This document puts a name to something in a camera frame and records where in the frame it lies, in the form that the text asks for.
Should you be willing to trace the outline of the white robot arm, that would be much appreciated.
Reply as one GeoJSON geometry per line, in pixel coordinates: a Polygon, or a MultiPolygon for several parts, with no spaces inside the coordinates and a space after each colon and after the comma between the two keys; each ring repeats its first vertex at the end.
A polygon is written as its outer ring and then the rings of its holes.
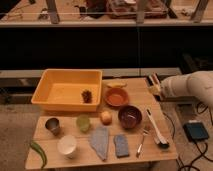
{"type": "Polygon", "coordinates": [[[165,98],[195,97],[206,106],[213,108],[213,71],[196,71],[190,74],[170,76],[148,91],[165,98]]]}

